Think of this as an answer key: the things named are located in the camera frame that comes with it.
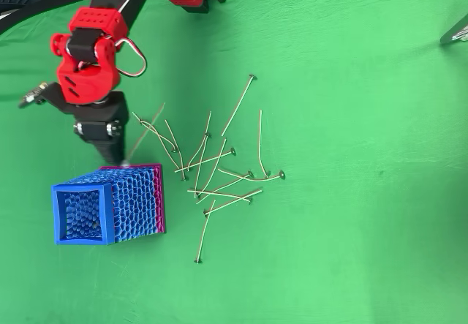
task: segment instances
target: hexagonal mesh container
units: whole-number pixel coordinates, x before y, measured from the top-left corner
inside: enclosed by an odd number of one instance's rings
[[[113,244],[164,233],[161,165],[102,167],[52,186],[56,244]]]

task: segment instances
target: green fabric surface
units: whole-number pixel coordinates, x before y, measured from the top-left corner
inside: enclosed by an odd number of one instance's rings
[[[227,0],[208,15],[148,0],[130,33],[148,70],[118,87],[130,110],[150,120],[164,102],[156,127],[168,120],[185,162],[212,110],[212,156],[253,72],[226,134],[238,156],[220,166],[261,176],[261,108],[263,162],[287,176],[226,190],[264,192],[212,214],[201,265],[211,199],[195,205],[195,173],[181,182],[152,134],[132,163],[163,164],[167,233],[53,243],[50,186],[104,162],[71,116],[16,102],[55,79],[49,39],[78,5],[0,36],[0,322],[467,322],[468,45],[438,39],[468,0]],[[117,57],[140,67],[127,46]],[[132,118],[128,147],[142,130]]]

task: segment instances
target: red 3d-printed part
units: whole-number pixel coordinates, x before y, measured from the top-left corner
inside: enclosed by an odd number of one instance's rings
[[[102,30],[94,45],[97,64],[79,67],[79,61],[67,51],[70,34],[54,34],[50,48],[62,61],[57,69],[57,78],[65,101],[74,105],[98,102],[118,84],[120,76],[116,68],[115,41],[128,33],[127,25],[117,10],[81,7],[69,23],[70,31],[75,28]]]

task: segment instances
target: metal pin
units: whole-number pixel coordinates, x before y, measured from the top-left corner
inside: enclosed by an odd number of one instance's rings
[[[260,110],[259,118],[258,118],[258,162],[260,163],[260,167],[262,168],[263,174],[265,175],[265,178],[268,178],[271,174],[271,172],[267,172],[265,170],[265,167],[263,167],[262,163],[262,157],[261,157],[261,143],[262,143],[262,110]]]
[[[214,206],[215,202],[216,202],[216,200],[213,200],[213,202],[211,204],[211,208],[209,210],[210,212],[213,209],[213,206]],[[200,254],[202,252],[203,239],[205,238],[206,225],[208,224],[209,220],[210,220],[210,215],[208,214],[208,216],[206,216],[206,219],[205,219],[205,224],[203,224],[202,237],[200,238],[200,244],[198,245],[198,252],[197,252],[197,257],[195,258],[195,263],[202,263],[202,261],[200,259]]]
[[[206,150],[206,143],[208,142],[208,137],[205,136],[205,140],[203,141],[203,149],[202,149],[202,156],[200,158],[200,160],[203,161],[203,155],[205,154],[205,150]],[[195,189],[197,188],[197,184],[198,184],[198,178],[200,177],[200,168],[202,167],[202,165],[198,165],[198,169],[197,169],[197,175],[195,177]],[[198,197],[198,194],[195,192],[194,193],[194,198],[197,198]]]
[[[244,200],[246,202],[249,202],[250,203],[250,200],[248,198],[245,198],[245,197],[241,197],[241,196],[237,196],[237,195],[232,195],[232,194],[222,194],[220,192],[215,192],[215,191],[201,191],[201,190],[196,190],[196,189],[188,189],[187,192],[196,192],[198,193],[199,195],[201,194],[207,194],[207,195],[214,195],[214,196],[224,196],[224,197],[235,197],[235,198],[238,198],[240,200]]]
[[[226,125],[224,126],[224,129],[222,130],[221,136],[224,136],[224,134],[226,133],[227,127],[229,126],[229,124],[231,124],[231,121],[233,120],[234,115],[235,115],[235,113],[237,112],[237,109],[239,109],[239,106],[241,105],[242,99],[244,98],[244,96],[245,96],[245,94],[246,94],[246,92],[247,92],[247,89],[249,88],[250,84],[252,83],[252,81],[253,81],[254,79],[257,79],[257,77],[256,77],[255,75],[253,75],[253,74],[250,74],[250,75],[249,75],[249,81],[247,81],[247,85],[246,85],[246,87],[244,88],[244,91],[242,91],[241,98],[238,100],[237,105],[235,106],[234,111],[233,111],[233,113],[231,114],[231,117],[229,117],[229,119],[227,120],[227,123],[226,123]]]
[[[206,181],[206,184],[203,186],[202,192],[205,191],[205,189],[206,189],[206,188],[208,187],[208,185],[210,184],[211,179],[213,178],[214,172],[215,172],[216,168],[218,167],[219,159],[221,158],[222,150],[224,150],[224,147],[226,146],[226,140],[227,140],[227,139],[224,139],[223,142],[222,142],[221,149],[219,150],[218,157],[217,157],[217,159],[216,159],[216,162],[214,163],[213,169],[211,170],[210,178]]]
[[[166,122],[167,128],[169,129],[170,136],[171,136],[171,137],[173,138],[173,140],[174,140],[175,147],[178,148],[177,141],[176,141],[176,139],[175,139],[176,137],[174,136],[173,131],[171,130],[171,128],[170,128],[170,126],[169,126],[169,123],[168,123],[166,120],[164,120],[164,121]],[[181,150],[178,148],[178,149],[177,149],[177,152],[178,152],[178,156],[181,158],[181,167],[183,167],[183,166],[184,166],[184,160],[182,159]],[[187,179],[186,179],[184,170],[182,170],[182,181],[185,181],[185,180],[187,180]]]
[[[205,126],[205,132],[203,133],[203,138],[202,138],[202,142],[200,144],[200,146],[198,146],[198,150],[197,152],[195,152],[195,154],[192,156],[192,158],[189,160],[189,164],[187,165],[187,172],[189,171],[190,169],[190,165],[192,163],[192,161],[195,159],[195,157],[198,155],[198,152],[200,152],[200,150],[202,149],[202,146],[205,142],[205,140],[207,139],[207,137],[209,136],[209,133],[208,133],[208,126],[210,125],[210,119],[211,119],[211,111],[210,113],[208,114],[208,120],[206,122],[206,126]]]
[[[235,152],[235,149],[233,147],[230,148],[229,151],[226,151],[226,152],[223,152],[223,154],[221,155],[221,157],[225,157],[225,156],[229,156],[230,154],[232,154],[233,156],[236,155],[236,152]],[[190,166],[186,166],[186,167],[182,167],[182,168],[179,168],[177,170],[174,170],[174,173],[178,173],[180,172],[181,170],[184,170],[184,169],[188,169],[188,168],[192,168],[192,167],[196,167],[198,165],[202,165],[203,163],[206,163],[206,162],[210,162],[214,159],[218,158],[218,156],[212,156],[210,158],[206,158],[204,159],[202,162],[197,162],[197,163],[194,163],[193,165],[190,165]]]
[[[234,181],[231,181],[231,182],[229,182],[229,183],[226,183],[226,184],[224,184],[224,185],[221,185],[220,187],[215,188],[215,190],[213,190],[213,192],[217,192],[217,191],[219,191],[219,190],[226,189],[227,187],[231,187],[232,185],[237,184],[239,181],[242,181],[242,180],[243,180],[242,178],[237,178],[237,179],[234,180]],[[202,202],[202,201],[203,201],[204,199],[206,199],[208,196],[209,196],[209,195],[206,195],[204,198],[202,198],[200,201],[198,201],[197,204],[200,203],[200,202]]]
[[[246,195],[244,195],[244,196],[241,196],[240,198],[236,198],[236,199],[234,199],[234,200],[232,200],[232,201],[226,202],[225,204],[220,205],[220,206],[218,206],[218,207],[216,207],[216,208],[213,208],[213,206],[211,206],[211,208],[210,208],[209,211],[205,211],[205,212],[203,212],[203,213],[204,213],[206,216],[209,216],[210,214],[212,214],[212,213],[215,212],[215,211],[218,211],[218,210],[221,209],[221,208],[228,207],[229,205],[232,205],[233,203],[238,202],[242,197],[245,197],[245,198],[251,197],[251,196],[260,194],[261,192],[262,192],[261,189],[252,191],[252,192],[250,192],[250,193],[248,193],[248,194],[246,194]]]
[[[152,121],[151,123],[148,123],[147,121],[144,121],[144,120],[142,120],[141,118],[139,118],[139,117],[135,114],[135,112],[132,112],[132,114],[133,114],[133,116],[135,116],[135,118],[138,120],[138,122],[139,122],[140,124],[142,124],[147,130],[149,130],[150,132],[153,132],[154,134],[160,136],[161,139],[167,141],[167,142],[173,147],[173,149],[171,150],[171,152],[173,152],[173,153],[176,153],[176,152],[177,152],[178,149],[177,149],[176,145],[174,145],[173,142],[172,142],[171,140],[169,140],[167,137],[165,137],[165,136],[159,134],[158,132],[152,130],[151,127],[154,127],[154,122],[156,121],[156,119],[154,119],[154,121]]]
[[[177,167],[178,169],[178,164],[176,163],[176,161],[174,161],[174,158],[172,158],[172,156],[169,154],[169,151],[167,150],[166,146],[164,145],[164,143],[162,142],[162,139],[161,139],[161,135],[158,133],[158,131],[156,130],[156,128],[154,126],[152,126],[151,124],[149,124],[147,121],[142,121],[135,113],[133,113],[133,115],[138,119],[138,121],[140,122],[141,125],[143,125],[145,128],[148,128],[149,130],[151,130],[154,134],[157,135],[158,139],[159,139],[159,142],[161,143],[164,151],[166,151],[166,154],[167,156],[170,158],[170,160],[172,161],[172,163]]]
[[[218,168],[218,171],[220,171],[221,173],[224,173],[224,174],[228,174],[229,176],[236,176],[238,178],[242,178],[243,180],[247,180],[247,181],[270,181],[270,180],[275,180],[275,179],[278,179],[278,178],[281,178],[283,180],[286,179],[286,175],[284,174],[284,172],[282,170],[280,170],[279,173],[276,174],[275,176],[271,176],[270,178],[264,178],[264,179],[252,178],[252,175],[250,175],[251,172],[249,172],[250,177],[245,177],[245,176],[241,176],[240,174],[233,173],[233,172],[230,172],[228,170],[224,170],[222,168]]]

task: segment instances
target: blue honeycomb box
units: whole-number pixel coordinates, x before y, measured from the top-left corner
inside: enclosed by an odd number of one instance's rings
[[[56,244],[108,245],[165,233],[161,165],[101,167],[52,186]]]

